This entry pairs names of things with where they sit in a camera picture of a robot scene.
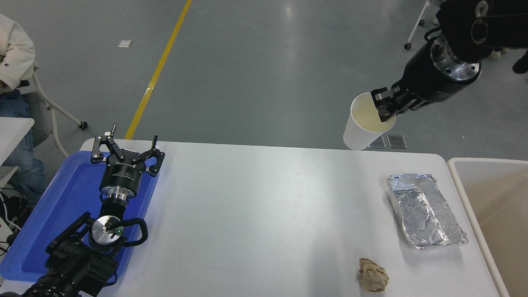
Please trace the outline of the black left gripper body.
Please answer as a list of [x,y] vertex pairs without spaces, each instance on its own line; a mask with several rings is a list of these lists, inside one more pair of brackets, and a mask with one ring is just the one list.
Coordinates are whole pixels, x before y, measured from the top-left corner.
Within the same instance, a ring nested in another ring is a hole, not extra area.
[[124,160],[117,154],[110,154],[106,157],[106,168],[100,182],[100,191],[107,194],[107,188],[121,187],[127,190],[127,194],[137,194],[139,190],[141,175],[146,169],[143,160],[132,163],[132,160],[139,160],[139,153],[134,151],[123,151]]

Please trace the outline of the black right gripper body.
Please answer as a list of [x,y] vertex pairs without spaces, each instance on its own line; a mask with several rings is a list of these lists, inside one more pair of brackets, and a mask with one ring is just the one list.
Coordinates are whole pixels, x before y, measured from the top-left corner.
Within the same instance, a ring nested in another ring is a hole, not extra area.
[[401,89],[430,103],[440,103],[460,92],[466,85],[442,74],[431,59],[433,43],[428,42],[407,62],[401,78]]

